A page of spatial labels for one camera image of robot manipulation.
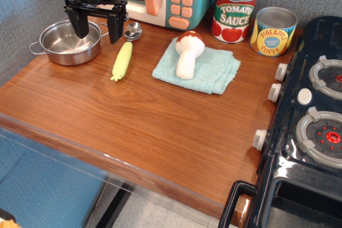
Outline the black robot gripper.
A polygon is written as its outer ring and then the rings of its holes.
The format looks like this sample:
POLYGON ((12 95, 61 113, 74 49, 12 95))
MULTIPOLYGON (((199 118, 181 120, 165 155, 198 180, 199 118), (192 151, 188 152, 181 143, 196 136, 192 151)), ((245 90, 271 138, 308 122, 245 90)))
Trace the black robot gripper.
POLYGON ((126 5, 126 0, 65 0, 64 8, 79 38, 89 33, 88 16, 108 16, 110 43, 115 44, 122 37, 124 22, 129 20, 126 5))

